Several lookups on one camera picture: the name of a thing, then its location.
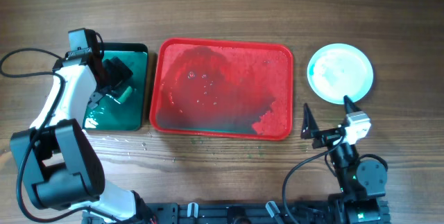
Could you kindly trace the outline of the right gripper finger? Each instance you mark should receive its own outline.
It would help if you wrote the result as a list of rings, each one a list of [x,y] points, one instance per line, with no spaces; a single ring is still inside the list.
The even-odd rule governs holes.
[[[314,139],[317,136],[319,129],[317,123],[311,113],[307,103],[303,105],[303,120],[300,137],[302,139]]]
[[[344,108],[345,108],[345,113],[346,114],[351,114],[351,113],[355,113],[355,112],[360,112],[361,109],[359,107],[357,107],[352,100],[350,99],[349,96],[345,95],[343,97],[343,102],[344,102]]]

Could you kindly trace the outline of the green cleaning sponge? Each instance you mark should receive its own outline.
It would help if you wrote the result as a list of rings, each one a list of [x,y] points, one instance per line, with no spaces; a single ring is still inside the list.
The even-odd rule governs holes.
[[[116,103],[122,104],[126,102],[126,100],[130,97],[133,91],[134,89],[131,86],[125,85],[123,87],[120,87],[118,90],[114,90],[111,93],[111,97]]]

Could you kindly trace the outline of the light blue plate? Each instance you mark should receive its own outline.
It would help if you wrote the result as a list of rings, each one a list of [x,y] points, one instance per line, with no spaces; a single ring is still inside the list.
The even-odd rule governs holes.
[[[313,54],[307,65],[307,80],[317,96],[342,105],[344,96],[357,102],[367,95],[374,71],[364,52],[349,44],[334,43]]]

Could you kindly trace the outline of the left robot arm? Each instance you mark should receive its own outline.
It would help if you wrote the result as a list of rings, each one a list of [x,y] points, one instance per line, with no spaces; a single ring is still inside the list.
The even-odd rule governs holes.
[[[69,32],[70,50],[48,72],[53,87],[28,130],[15,132],[10,149],[18,167],[16,196],[22,214],[50,223],[85,212],[103,223],[156,223],[135,191],[108,182],[100,159],[82,131],[85,111],[109,96],[122,104],[132,71],[117,57],[105,59],[96,31]]]

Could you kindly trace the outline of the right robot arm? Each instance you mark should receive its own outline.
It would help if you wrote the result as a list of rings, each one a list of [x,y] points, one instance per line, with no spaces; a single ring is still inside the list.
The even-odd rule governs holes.
[[[323,157],[341,192],[302,207],[311,223],[388,223],[388,207],[381,200],[386,195],[388,164],[377,155],[358,153],[358,141],[370,130],[370,117],[348,96],[343,104],[343,122],[328,130],[320,130],[308,104],[303,106],[300,137],[312,140],[314,149],[327,149]]]

